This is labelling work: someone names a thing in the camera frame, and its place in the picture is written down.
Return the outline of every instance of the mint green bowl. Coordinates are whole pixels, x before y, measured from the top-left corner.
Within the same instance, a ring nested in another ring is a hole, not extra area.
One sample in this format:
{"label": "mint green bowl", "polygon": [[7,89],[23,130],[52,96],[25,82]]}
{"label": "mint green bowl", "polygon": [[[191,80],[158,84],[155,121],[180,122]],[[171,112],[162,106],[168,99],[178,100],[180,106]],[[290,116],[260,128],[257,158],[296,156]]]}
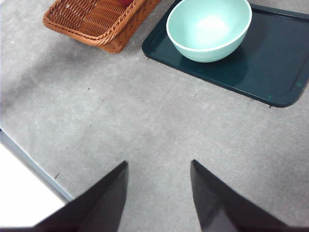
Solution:
{"label": "mint green bowl", "polygon": [[234,52],[251,19],[247,0],[182,0],[171,11],[166,28],[181,54],[206,63]]}

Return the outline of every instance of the basket rim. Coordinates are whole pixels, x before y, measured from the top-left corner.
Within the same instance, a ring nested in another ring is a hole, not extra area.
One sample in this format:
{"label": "basket rim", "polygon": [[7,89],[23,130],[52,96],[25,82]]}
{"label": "basket rim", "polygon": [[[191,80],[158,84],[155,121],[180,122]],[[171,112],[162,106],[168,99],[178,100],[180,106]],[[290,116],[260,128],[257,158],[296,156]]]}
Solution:
{"label": "basket rim", "polygon": [[98,45],[106,44],[110,42],[112,39],[114,39],[124,29],[124,27],[126,26],[126,23],[133,17],[133,15],[140,9],[140,7],[147,0],[133,0],[133,2],[126,8],[125,12],[119,16],[118,20],[107,31],[105,31],[102,35],[99,35],[99,36],[87,35],[78,30],[74,30],[66,26],[62,26],[50,20],[48,17],[50,12],[52,11],[54,7],[56,7],[62,1],[63,0],[56,0],[53,3],[53,5],[49,7],[48,11],[45,12],[43,16],[43,24],[48,28],[50,28],[50,25],[51,25],[53,27],[59,28],[61,31],[66,31],[66,32],[69,32],[70,34],[74,34],[76,39],[78,39],[78,37],[82,37],[83,38],[82,42],[85,43],[84,40],[87,40],[88,44],[98,46]]}

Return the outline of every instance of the bowl rim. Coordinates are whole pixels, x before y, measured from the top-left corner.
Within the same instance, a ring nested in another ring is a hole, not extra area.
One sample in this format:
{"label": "bowl rim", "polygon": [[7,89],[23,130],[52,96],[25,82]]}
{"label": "bowl rim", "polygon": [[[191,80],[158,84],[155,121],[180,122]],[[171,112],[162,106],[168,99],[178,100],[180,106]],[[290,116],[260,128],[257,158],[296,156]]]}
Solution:
{"label": "bowl rim", "polygon": [[224,48],[226,46],[229,46],[230,44],[232,44],[233,42],[235,42],[236,40],[238,40],[243,34],[245,34],[251,24],[251,21],[252,21],[252,8],[249,4],[249,2],[247,0],[243,0],[247,6],[248,6],[248,9],[249,9],[249,20],[248,20],[248,23],[246,25],[246,27],[244,28],[244,30],[238,35],[236,36],[235,38],[233,38],[232,40],[224,43],[223,45],[220,45],[220,46],[216,46],[216,47],[212,47],[212,48],[204,48],[204,49],[197,49],[197,48],[190,48],[190,47],[186,47],[186,46],[183,46],[181,45],[180,43],[176,42],[176,40],[174,40],[174,38],[172,37],[172,35],[170,34],[169,32],[169,20],[171,18],[171,16],[173,15],[174,11],[181,5],[183,4],[184,2],[186,2],[188,0],[182,0],[181,2],[179,2],[174,8],[173,10],[169,13],[169,17],[167,19],[167,22],[166,22],[166,31],[167,31],[167,34],[170,38],[170,40],[172,40],[172,42],[179,46],[180,48],[184,49],[184,50],[188,50],[188,51],[194,51],[194,52],[208,52],[208,51],[214,51],[214,50],[218,50],[218,49],[221,49],[221,48]]}

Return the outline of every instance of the brown wicker basket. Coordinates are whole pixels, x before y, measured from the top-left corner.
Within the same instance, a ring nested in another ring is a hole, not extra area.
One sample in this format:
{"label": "brown wicker basket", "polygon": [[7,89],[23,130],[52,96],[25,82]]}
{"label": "brown wicker basket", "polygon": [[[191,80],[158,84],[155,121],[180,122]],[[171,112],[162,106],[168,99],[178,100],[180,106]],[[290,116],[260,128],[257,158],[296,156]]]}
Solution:
{"label": "brown wicker basket", "polygon": [[46,27],[111,53],[124,49],[160,0],[56,0],[44,14]]}

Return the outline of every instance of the dark green tray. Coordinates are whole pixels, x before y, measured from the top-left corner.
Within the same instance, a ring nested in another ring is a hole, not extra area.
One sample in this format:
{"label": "dark green tray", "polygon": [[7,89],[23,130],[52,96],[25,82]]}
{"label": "dark green tray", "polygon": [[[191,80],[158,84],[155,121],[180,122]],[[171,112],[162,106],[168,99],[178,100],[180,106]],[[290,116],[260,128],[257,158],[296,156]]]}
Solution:
{"label": "dark green tray", "polygon": [[275,107],[295,103],[309,79],[309,15],[251,5],[241,46],[214,63],[182,56],[166,33],[176,0],[143,43],[145,55],[205,81]]}

